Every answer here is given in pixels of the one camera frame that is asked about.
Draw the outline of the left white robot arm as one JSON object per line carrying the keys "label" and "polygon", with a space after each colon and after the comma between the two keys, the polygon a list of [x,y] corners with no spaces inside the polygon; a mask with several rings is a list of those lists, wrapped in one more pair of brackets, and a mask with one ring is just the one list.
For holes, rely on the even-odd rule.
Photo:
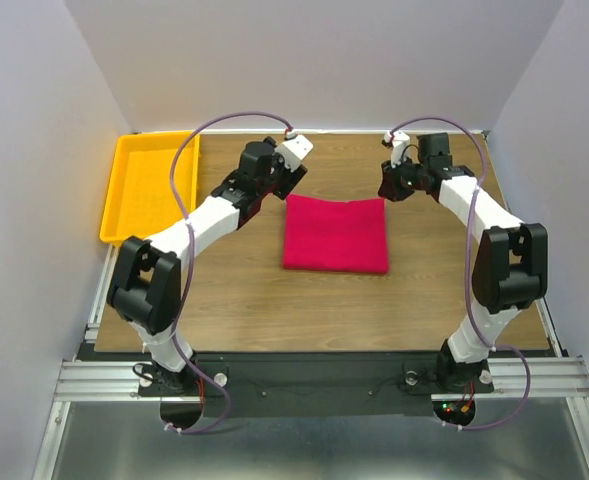
{"label": "left white robot arm", "polygon": [[246,144],[238,166],[187,218],[147,238],[131,236],[120,247],[106,302],[137,332],[152,365],[136,375],[178,395],[204,380],[195,353],[178,332],[177,320],[191,285],[195,258],[212,243],[252,219],[263,200],[285,199],[306,175],[313,149],[303,135],[276,143],[271,137]]}

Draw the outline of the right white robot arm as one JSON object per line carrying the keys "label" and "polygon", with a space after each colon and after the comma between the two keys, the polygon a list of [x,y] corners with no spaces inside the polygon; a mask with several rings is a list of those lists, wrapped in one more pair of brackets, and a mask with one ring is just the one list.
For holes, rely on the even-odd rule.
{"label": "right white robot arm", "polygon": [[489,354],[509,323],[547,291],[548,233],[525,223],[482,187],[466,166],[456,166],[445,133],[412,140],[387,132],[389,160],[381,165],[381,198],[400,202],[416,192],[431,196],[466,228],[464,296],[466,315],[444,341],[434,366],[446,390],[489,384]]}

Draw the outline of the yellow plastic tray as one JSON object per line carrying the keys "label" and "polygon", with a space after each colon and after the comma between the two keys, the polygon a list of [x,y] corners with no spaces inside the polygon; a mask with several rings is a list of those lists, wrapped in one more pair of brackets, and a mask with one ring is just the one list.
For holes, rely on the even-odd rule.
{"label": "yellow plastic tray", "polygon": [[115,148],[99,239],[120,246],[176,223],[182,212],[170,186],[170,168],[188,131],[121,136]]}

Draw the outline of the red t shirt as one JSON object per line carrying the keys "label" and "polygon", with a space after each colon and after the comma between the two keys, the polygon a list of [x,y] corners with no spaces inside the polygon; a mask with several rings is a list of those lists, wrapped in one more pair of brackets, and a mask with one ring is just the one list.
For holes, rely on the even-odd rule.
{"label": "red t shirt", "polygon": [[383,199],[286,200],[284,268],[385,275],[389,266]]}

